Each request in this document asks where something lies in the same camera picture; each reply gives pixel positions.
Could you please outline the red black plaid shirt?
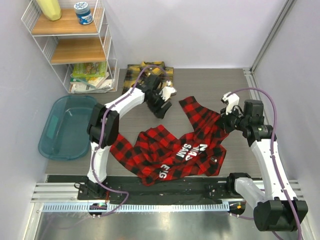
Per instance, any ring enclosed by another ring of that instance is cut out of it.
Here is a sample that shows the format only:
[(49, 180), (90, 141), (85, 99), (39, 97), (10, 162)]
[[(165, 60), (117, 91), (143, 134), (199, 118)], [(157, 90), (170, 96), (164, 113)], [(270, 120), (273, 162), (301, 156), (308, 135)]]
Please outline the red black plaid shirt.
[(228, 137), (216, 122), (220, 114), (200, 105), (194, 96), (179, 101), (193, 131), (176, 138), (163, 125), (138, 134), (131, 144), (119, 134), (110, 148), (113, 157), (145, 186), (187, 176), (217, 176), (226, 156)]

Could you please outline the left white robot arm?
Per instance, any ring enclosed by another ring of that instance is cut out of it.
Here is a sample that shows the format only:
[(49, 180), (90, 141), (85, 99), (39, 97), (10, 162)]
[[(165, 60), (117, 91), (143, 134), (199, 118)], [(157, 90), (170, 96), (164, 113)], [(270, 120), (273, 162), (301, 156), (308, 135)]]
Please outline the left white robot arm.
[(177, 93), (170, 81), (162, 82), (156, 75), (148, 76), (141, 83), (135, 82), (122, 96), (106, 104), (97, 103), (88, 123), (87, 133), (91, 145), (90, 167), (84, 189), (100, 200), (107, 192), (103, 181), (107, 178), (107, 162), (111, 146), (119, 134), (120, 119), (138, 105), (146, 103), (158, 119), (163, 119), (172, 106), (170, 98)]

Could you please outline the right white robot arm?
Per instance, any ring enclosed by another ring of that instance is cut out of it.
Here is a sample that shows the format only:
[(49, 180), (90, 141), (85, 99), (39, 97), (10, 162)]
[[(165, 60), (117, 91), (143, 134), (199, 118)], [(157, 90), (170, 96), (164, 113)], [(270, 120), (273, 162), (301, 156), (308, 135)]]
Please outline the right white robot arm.
[(274, 127), (265, 124), (263, 102), (247, 99), (241, 108), (235, 94), (221, 101), (225, 107), (220, 111), (217, 125), (226, 133), (242, 132), (257, 160), (264, 186), (263, 190), (258, 188), (247, 173), (230, 173), (226, 193), (246, 200), (253, 209), (253, 220), (259, 231), (300, 232), (308, 206), (306, 201), (298, 199), (286, 177), (277, 152)]

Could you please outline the stack of books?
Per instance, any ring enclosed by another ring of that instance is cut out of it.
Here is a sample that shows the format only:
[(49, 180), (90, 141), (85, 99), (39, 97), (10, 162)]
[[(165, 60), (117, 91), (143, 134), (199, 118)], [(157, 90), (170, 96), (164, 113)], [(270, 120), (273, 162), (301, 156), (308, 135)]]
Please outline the stack of books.
[(114, 88), (114, 80), (106, 61), (73, 65), (69, 91), (72, 94), (103, 93)]

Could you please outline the folded yellow plaid shirt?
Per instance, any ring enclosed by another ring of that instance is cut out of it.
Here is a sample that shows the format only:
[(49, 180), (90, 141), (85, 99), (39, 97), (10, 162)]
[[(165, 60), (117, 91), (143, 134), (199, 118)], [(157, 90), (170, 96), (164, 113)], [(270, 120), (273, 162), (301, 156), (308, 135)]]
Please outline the folded yellow plaid shirt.
[(143, 61), (140, 64), (128, 64), (126, 69), (125, 78), (123, 81), (122, 94), (125, 94), (130, 87), (135, 83), (141, 71), (148, 66), (148, 68), (142, 73), (139, 78), (139, 83), (144, 83), (148, 76), (156, 75), (161, 83), (158, 86), (159, 90), (164, 87), (172, 87), (174, 83), (174, 68), (171, 66), (166, 66), (164, 61), (153, 61), (147, 62)]

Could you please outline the teal plastic bin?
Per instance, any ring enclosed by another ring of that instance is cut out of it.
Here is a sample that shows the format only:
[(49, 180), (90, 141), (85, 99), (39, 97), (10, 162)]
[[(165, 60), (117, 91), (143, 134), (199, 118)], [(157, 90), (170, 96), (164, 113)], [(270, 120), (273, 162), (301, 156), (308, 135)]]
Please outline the teal plastic bin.
[(97, 100), (87, 95), (67, 95), (52, 106), (39, 143), (39, 153), (55, 161), (72, 161), (90, 148), (87, 127)]

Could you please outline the blue white jar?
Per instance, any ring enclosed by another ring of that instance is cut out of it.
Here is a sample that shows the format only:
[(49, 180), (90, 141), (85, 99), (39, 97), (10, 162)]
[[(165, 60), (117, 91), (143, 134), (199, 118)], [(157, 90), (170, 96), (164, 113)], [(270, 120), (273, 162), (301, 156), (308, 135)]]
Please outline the blue white jar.
[(89, 25), (93, 22), (93, 16), (90, 6), (87, 2), (81, 1), (74, 4), (74, 11), (77, 16), (78, 22), (81, 25)]

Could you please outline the yellow bottle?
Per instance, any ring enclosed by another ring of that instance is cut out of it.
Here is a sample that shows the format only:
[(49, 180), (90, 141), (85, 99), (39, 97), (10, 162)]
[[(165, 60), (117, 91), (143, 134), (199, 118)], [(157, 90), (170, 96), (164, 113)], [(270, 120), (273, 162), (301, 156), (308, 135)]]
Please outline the yellow bottle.
[(58, 0), (36, 0), (36, 2), (47, 19), (57, 21), (62, 17)]

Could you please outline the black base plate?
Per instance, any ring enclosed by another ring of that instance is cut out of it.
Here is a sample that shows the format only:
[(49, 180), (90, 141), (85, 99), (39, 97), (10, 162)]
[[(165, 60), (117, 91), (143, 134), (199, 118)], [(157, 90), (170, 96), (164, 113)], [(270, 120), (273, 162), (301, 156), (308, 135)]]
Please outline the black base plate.
[(76, 182), (77, 199), (116, 205), (122, 201), (126, 205), (204, 205), (244, 200), (229, 188), (225, 177), (185, 177), (145, 186), (138, 177), (109, 176), (103, 184), (109, 190), (88, 179)]

